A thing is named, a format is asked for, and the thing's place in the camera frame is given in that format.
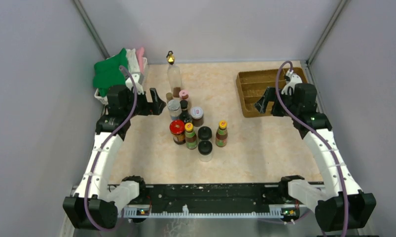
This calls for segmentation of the silver lid salt jar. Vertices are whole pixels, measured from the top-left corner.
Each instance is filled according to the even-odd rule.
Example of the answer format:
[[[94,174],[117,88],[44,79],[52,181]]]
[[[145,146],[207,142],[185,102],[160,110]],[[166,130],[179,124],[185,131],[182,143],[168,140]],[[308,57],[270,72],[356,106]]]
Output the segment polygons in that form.
[[[178,120],[182,112],[180,101],[175,99],[170,100],[168,102],[167,108],[171,119]]]

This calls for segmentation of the woven wicker divided tray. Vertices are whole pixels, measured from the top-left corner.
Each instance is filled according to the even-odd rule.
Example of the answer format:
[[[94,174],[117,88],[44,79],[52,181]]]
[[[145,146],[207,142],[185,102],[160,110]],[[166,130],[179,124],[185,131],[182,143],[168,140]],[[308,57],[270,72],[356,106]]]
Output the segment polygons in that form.
[[[268,103],[266,113],[261,114],[254,104],[263,96],[266,88],[275,86],[277,69],[239,72],[236,78],[243,116],[246,118],[271,115],[273,102]]]

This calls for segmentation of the tall glass oil bottle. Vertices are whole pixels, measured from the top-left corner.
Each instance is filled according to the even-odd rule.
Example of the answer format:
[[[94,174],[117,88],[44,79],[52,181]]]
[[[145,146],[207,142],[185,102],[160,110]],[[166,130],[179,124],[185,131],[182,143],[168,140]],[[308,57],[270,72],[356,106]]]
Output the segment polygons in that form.
[[[171,87],[173,97],[179,98],[180,91],[182,90],[182,79],[180,74],[180,68],[175,64],[175,56],[174,53],[170,50],[166,56],[168,62],[168,80]]]

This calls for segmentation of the yellow cap chili sauce bottle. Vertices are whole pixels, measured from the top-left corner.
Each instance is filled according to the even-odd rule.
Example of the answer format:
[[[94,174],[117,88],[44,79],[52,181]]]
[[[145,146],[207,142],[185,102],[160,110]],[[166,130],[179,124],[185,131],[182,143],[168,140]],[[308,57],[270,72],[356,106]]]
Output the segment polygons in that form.
[[[198,146],[197,135],[191,122],[185,124],[185,143],[186,147],[190,150]]]

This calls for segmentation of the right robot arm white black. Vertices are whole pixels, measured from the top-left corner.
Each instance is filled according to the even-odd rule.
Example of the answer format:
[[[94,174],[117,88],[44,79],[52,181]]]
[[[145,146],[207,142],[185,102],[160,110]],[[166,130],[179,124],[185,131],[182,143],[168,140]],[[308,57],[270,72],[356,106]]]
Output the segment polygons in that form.
[[[323,178],[325,190],[321,191],[301,176],[282,177],[278,198],[283,203],[297,200],[304,204],[314,212],[324,232],[364,228],[376,207],[376,199],[362,190],[348,170],[329,119],[317,110],[316,97],[314,85],[297,83],[288,89],[266,88],[254,105],[263,114],[272,102],[271,115],[291,117]]]

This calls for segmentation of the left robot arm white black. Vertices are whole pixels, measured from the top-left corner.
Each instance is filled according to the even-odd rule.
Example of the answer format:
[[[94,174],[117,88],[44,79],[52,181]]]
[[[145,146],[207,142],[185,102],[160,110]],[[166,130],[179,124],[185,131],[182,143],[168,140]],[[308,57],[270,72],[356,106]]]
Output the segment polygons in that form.
[[[158,116],[166,106],[155,88],[149,91],[150,102],[146,93],[133,87],[115,85],[109,89],[106,112],[96,122],[94,146],[85,173],[75,192],[63,201],[63,209],[76,229],[112,230],[125,206],[147,199],[146,184],[140,176],[125,177],[114,190],[109,190],[108,184],[131,118]]]

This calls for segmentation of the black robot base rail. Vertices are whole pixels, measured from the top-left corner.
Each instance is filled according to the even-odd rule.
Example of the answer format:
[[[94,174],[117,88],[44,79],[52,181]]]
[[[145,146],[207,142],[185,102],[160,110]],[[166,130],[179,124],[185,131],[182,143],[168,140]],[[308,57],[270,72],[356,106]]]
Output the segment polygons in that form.
[[[147,185],[119,216],[138,223],[166,218],[257,218],[295,222],[302,204],[281,196],[277,183]]]

